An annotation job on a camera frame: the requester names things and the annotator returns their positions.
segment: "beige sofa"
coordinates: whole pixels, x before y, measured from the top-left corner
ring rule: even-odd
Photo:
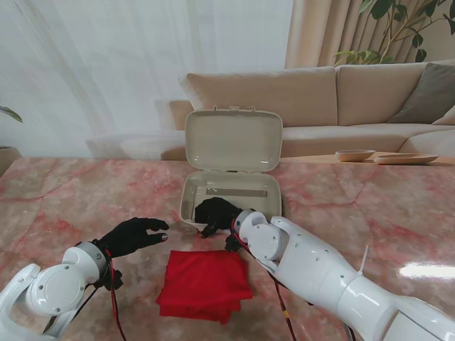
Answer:
[[[455,65],[455,60],[438,62]],[[170,102],[178,130],[194,109],[236,106],[283,119],[282,157],[374,149],[455,156],[455,126],[389,124],[416,87],[425,63],[342,65],[181,79],[189,101]],[[161,154],[184,160],[184,148]]]

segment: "wooden plate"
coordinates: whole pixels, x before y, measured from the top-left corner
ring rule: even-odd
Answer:
[[[375,157],[380,165],[422,165],[434,161],[439,155],[432,154],[391,154]]]

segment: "open plastic container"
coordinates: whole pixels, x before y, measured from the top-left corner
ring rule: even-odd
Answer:
[[[186,157],[202,171],[188,176],[183,188],[181,218],[198,229],[195,208],[205,199],[222,197],[242,209],[270,219],[282,213],[278,182],[262,172],[279,162],[281,117],[272,112],[238,108],[197,110],[186,117]]]

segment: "black glove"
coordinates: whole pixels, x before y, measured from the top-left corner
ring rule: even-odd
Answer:
[[[219,229],[229,229],[232,220],[242,212],[240,208],[220,197],[212,197],[202,201],[195,210],[194,221],[198,224],[207,224],[200,233],[202,238],[215,234]]]
[[[132,254],[138,249],[149,247],[168,239],[166,233],[148,234],[147,230],[158,231],[169,229],[169,226],[158,219],[132,218],[120,223],[111,232],[106,234],[99,241],[94,240],[103,252],[109,250],[112,258]]]

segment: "folded red towel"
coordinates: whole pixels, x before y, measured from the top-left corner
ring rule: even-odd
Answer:
[[[228,251],[171,251],[160,316],[228,322],[240,300],[252,298],[247,263]]]

